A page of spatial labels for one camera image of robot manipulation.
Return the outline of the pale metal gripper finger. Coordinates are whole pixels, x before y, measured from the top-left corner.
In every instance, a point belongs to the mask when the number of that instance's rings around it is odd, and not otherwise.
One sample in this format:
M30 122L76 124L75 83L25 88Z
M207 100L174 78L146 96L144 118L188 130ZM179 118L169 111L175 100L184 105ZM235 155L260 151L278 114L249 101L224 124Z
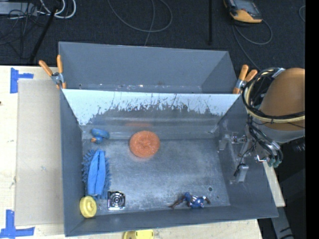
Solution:
M234 153L235 135L232 133L225 133L218 142L218 151Z
M230 183L244 183L246 180L246 175L249 170L249 166L246 164L239 164L235 169L235 172L230 179Z

